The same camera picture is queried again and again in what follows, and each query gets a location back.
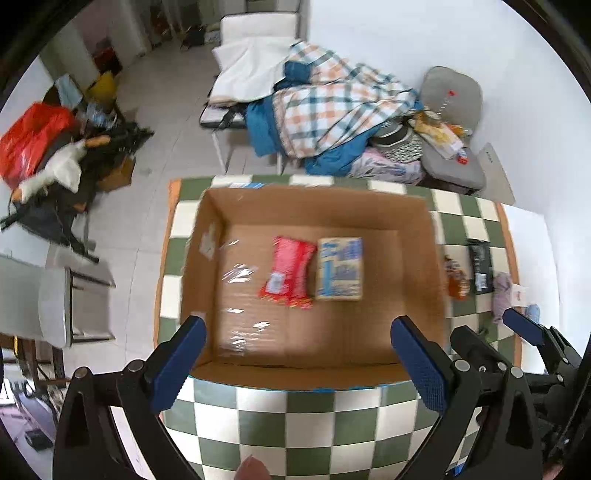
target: red object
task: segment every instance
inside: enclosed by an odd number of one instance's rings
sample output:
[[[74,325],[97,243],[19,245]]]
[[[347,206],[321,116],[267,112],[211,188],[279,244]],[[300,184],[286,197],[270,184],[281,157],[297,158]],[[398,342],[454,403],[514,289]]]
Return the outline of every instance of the red object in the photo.
[[[311,300],[306,293],[306,269],[316,250],[315,244],[276,236],[273,245],[273,266],[259,296],[284,305],[309,308]]]
[[[13,190],[33,175],[47,147],[76,119],[62,106],[36,102],[0,139],[0,176]]]

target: checkered tablecloth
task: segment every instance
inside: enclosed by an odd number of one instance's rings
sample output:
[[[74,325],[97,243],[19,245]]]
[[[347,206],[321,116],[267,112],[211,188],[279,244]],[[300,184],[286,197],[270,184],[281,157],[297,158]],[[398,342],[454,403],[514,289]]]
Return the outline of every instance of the checkered tablecloth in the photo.
[[[179,322],[181,270],[199,199],[206,188],[232,183],[282,183],[379,190],[425,198],[441,256],[450,255],[470,277],[464,301],[446,299],[451,331],[486,327],[487,341],[509,359],[515,337],[492,323],[491,294],[474,295],[467,238],[491,243],[495,273],[509,271],[495,204],[441,190],[320,176],[238,175],[183,179],[169,228],[161,278],[158,343],[171,338]],[[205,480],[230,480],[249,455],[265,463],[274,479],[379,480],[395,478],[435,423],[411,382],[335,393],[283,392],[236,388],[188,378],[164,424],[173,440]],[[473,420],[452,465],[465,460],[476,438]]]

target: cardboard box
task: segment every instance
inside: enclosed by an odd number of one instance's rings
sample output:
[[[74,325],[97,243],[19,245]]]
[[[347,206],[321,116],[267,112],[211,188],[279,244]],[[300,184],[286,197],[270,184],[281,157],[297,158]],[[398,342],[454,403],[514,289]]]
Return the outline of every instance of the cardboard box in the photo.
[[[97,185],[102,192],[111,192],[131,185],[131,176],[134,172],[135,159],[126,155],[121,164],[111,170],[108,176],[100,180]]]
[[[273,237],[358,237],[364,291],[310,310],[258,297]],[[315,291],[316,256],[308,271]],[[337,187],[212,188],[199,204],[183,270],[181,319],[198,314],[207,342],[196,378],[278,390],[335,390],[407,380],[390,325],[409,315],[429,340],[446,335],[443,272],[425,200]]]
[[[361,300],[363,241],[322,238],[318,241],[316,300]]]

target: black package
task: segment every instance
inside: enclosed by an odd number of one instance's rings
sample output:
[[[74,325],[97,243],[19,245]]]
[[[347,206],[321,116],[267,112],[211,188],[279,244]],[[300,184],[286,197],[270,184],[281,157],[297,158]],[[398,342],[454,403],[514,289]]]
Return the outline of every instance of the black package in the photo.
[[[492,262],[491,262],[491,243],[484,240],[468,239],[468,251],[474,270],[474,285],[476,295],[481,293],[491,293],[493,291],[492,280]]]

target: plaid blanket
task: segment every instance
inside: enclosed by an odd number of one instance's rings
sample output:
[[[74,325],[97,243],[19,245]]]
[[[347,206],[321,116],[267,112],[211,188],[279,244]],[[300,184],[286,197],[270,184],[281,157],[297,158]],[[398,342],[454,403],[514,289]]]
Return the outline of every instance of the plaid blanket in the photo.
[[[289,157],[315,157],[409,110],[417,92],[396,77],[307,42],[286,61],[310,66],[310,85],[279,90],[273,111]]]

